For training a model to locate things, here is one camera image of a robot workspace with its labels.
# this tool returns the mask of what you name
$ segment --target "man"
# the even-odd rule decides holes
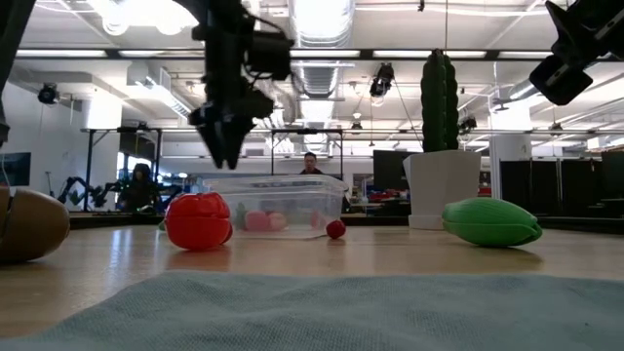
[[[303,164],[305,168],[301,171],[300,175],[322,175],[319,169],[316,168],[316,155],[313,152],[307,152],[303,156]]]

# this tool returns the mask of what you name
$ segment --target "plastic storage bin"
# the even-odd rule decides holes
[[[275,175],[205,180],[230,208],[234,235],[309,239],[340,219],[346,183],[328,175]]]

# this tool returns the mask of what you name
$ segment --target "white pillar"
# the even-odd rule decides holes
[[[491,197],[501,199],[500,161],[524,161],[531,158],[530,136],[492,136],[489,139]]]
[[[493,130],[528,131],[532,129],[530,105],[526,101],[506,104],[506,110],[494,110],[489,115]],[[491,197],[502,198],[500,161],[524,161],[531,158],[530,135],[492,136],[489,139]]]
[[[88,129],[118,128],[121,126],[122,101],[109,94],[96,95],[93,99],[83,102],[83,113],[86,116],[85,127]],[[97,133],[94,137],[97,144],[94,146],[91,160],[91,186],[104,186],[107,182],[117,180],[119,134],[109,133],[102,136],[103,133]],[[115,194],[110,193],[106,196],[104,207],[98,210],[107,211],[114,208]]]

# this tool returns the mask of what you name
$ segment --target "person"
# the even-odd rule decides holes
[[[305,168],[301,171],[300,175],[322,175],[319,169],[316,168],[316,155],[313,152],[307,152],[303,156],[303,164]]]
[[[134,213],[160,200],[158,185],[150,179],[150,173],[149,166],[136,164],[130,184],[119,195],[122,212]]]

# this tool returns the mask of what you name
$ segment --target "table surface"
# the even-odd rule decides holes
[[[485,249],[445,232],[349,227],[344,240],[233,239],[207,253],[175,248],[155,226],[72,231],[39,261],[0,266],[0,337],[37,332],[168,269],[273,275],[536,273],[624,279],[624,237],[544,232],[519,249]]]

